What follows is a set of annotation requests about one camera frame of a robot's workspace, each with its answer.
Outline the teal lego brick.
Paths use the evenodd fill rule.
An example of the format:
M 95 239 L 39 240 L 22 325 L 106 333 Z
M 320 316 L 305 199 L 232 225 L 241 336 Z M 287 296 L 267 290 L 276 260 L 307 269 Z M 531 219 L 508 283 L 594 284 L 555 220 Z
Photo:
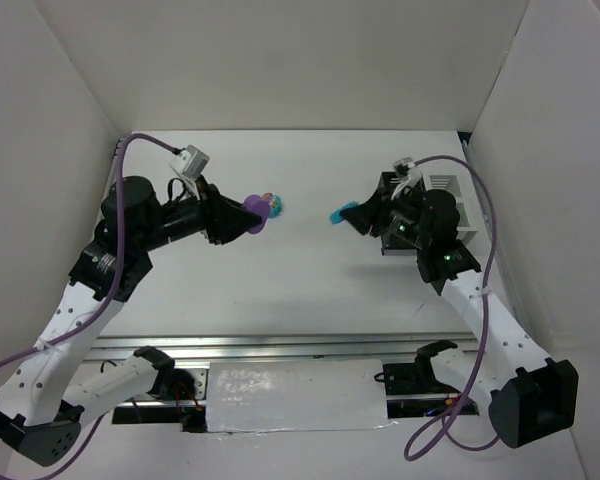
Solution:
M 332 225 L 337 225 L 337 224 L 343 222 L 344 218 L 342 216 L 342 213 L 345 210 L 356 207 L 357 205 L 358 205 L 357 202 L 349 202 L 349 203 L 345 204 L 344 206 L 338 208 L 337 210 L 335 210 L 333 213 L 330 214 L 330 216 L 329 216 L 330 223 Z

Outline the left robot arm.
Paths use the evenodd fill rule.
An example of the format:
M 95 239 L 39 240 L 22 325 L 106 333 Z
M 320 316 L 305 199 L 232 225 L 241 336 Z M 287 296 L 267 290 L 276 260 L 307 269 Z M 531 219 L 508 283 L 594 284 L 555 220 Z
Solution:
M 163 351 L 135 350 L 115 367 L 71 382 L 104 327 L 149 273 L 151 251 L 197 233 L 212 245 L 261 231 L 269 204 L 257 195 L 237 202 L 204 179 L 202 195 L 185 192 L 160 203 L 151 182 L 124 178 L 101 204 L 94 238 L 69 273 L 56 313 L 11 378 L 0 387 L 0 439 L 39 466 L 59 462 L 82 428 L 137 395 L 159 398 L 175 389 L 181 371 Z

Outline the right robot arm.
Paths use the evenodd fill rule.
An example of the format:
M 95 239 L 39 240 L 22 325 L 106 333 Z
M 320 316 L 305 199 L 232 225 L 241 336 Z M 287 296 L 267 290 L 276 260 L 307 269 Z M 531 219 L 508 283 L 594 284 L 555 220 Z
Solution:
M 427 379 L 460 391 L 461 400 L 473 402 L 510 448 L 572 427 L 575 367 L 553 360 L 489 287 L 490 266 L 480 264 L 458 237 L 460 213 L 451 193 L 393 195 L 377 189 L 339 215 L 362 235 L 391 235 L 412 246 L 422 280 L 475 334 L 474 355 L 451 341 L 422 348 L 418 359 Z

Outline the black slotted container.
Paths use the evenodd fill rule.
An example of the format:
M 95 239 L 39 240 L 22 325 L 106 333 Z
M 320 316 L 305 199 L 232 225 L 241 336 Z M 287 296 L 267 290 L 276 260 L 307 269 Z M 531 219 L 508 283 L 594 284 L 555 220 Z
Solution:
M 397 197 L 393 198 L 392 192 L 396 185 L 397 185 L 396 173 L 382 172 L 380 175 L 379 182 L 378 182 L 377 192 L 388 193 L 391 196 L 391 199 L 394 200 Z M 408 193 L 408 192 L 417 192 L 417 193 L 423 194 L 422 214 L 421 214 L 421 220 L 420 220 L 422 247 L 414 248 L 414 247 L 411 247 L 408 243 L 405 243 L 392 235 L 382 235 L 379 237 L 381 239 L 381 251 L 384 255 L 403 254 L 404 252 L 408 252 L 409 254 L 414 254 L 416 251 L 428 250 L 431 245 L 432 217 L 431 217 L 431 214 L 427 212 L 427 210 L 428 210 L 428 207 L 426 206 L 427 193 L 424 190 L 423 181 L 420 180 L 420 182 L 415 187 L 413 187 L 412 189 L 404 190 L 402 193 Z

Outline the multicolor printed lego stack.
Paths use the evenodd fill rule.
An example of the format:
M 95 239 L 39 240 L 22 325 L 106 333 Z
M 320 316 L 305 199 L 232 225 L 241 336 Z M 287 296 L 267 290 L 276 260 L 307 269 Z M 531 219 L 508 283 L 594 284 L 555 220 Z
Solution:
M 278 217 L 283 211 L 283 202 L 280 196 L 275 195 L 271 192 L 267 192 L 261 195 L 261 198 L 269 205 L 269 219 Z

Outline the aluminium front rail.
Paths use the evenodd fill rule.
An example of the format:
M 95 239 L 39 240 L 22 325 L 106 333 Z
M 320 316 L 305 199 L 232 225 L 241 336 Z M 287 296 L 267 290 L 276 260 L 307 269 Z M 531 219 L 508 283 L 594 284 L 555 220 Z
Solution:
M 215 360 L 269 361 L 372 357 L 406 358 L 430 343 L 450 340 L 475 351 L 478 341 L 467 333 L 239 335 L 185 337 L 115 337 L 96 340 L 88 362 L 123 360 L 135 350 L 152 346 L 179 362 Z

